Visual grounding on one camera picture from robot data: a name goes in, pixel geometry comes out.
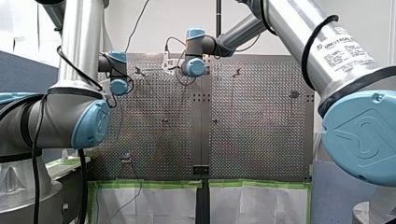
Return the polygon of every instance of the perforated metal panel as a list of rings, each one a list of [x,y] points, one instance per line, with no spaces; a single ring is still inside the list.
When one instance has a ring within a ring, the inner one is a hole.
[[[191,90],[162,72],[161,58],[128,55],[134,90],[119,98],[106,141],[90,153],[91,179],[192,177]],[[126,153],[133,162],[121,164]]]
[[[90,152],[90,179],[192,179],[202,164],[210,178],[306,180],[314,97],[291,57],[212,60],[211,75],[187,88],[161,71],[162,55],[128,59],[135,87]],[[121,164],[126,153],[133,162]]]
[[[314,97],[298,64],[234,56],[214,62],[212,71],[211,178],[305,180]]]

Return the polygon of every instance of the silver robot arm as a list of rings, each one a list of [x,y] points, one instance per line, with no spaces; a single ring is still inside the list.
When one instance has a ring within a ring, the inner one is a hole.
[[[310,0],[238,0],[253,15],[214,38],[201,29],[187,33],[184,75],[205,72],[202,55],[231,57],[261,32],[278,35],[302,66],[306,84],[321,97],[322,139],[332,159],[349,174],[396,187],[396,92],[384,85],[395,66],[381,66],[337,22]]]
[[[38,2],[45,4],[62,32],[58,48],[62,59],[58,81],[46,94],[0,93],[0,218],[5,223],[33,223],[35,198],[44,211],[39,213],[39,223],[63,222],[62,185],[51,181],[41,149],[98,146],[109,119],[106,94],[122,95],[128,90],[125,53],[99,55],[108,0],[70,0],[65,7],[58,0]],[[111,73],[107,92],[98,83],[98,72]],[[40,189],[41,197],[35,196],[35,189]]]

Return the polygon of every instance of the light blue joint cap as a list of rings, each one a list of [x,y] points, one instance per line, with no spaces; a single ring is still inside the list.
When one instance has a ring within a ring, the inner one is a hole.
[[[123,51],[111,50],[108,52],[108,56],[119,63],[126,63],[126,53]]]
[[[186,39],[187,40],[191,40],[191,39],[195,39],[201,36],[205,35],[205,30],[201,29],[201,28],[190,28],[187,31],[187,36]]]
[[[25,96],[35,94],[34,92],[0,92],[0,105],[8,104]]]
[[[72,134],[72,148],[97,147],[107,133],[110,109],[104,100],[90,104],[79,118]]]
[[[110,90],[115,95],[121,96],[128,91],[128,83],[122,79],[113,79],[110,82]]]
[[[329,155],[350,175],[396,187],[395,112],[395,91],[359,91],[340,99],[323,120]]]
[[[204,74],[206,67],[204,61],[199,58],[193,58],[187,62],[187,75],[190,77],[200,77]]]

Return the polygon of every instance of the metal bracket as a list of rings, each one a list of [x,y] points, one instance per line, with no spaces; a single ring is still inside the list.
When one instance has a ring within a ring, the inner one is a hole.
[[[192,167],[192,172],[195,175],[209,175],[208,165],[196,165]]]

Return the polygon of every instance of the sticker label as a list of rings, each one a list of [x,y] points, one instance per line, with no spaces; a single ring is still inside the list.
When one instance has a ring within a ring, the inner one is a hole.
[[[375,60],[350,35],[337,35],[313,46],[312,50],[324,60],[324,64],[343,78],[356,65]]]

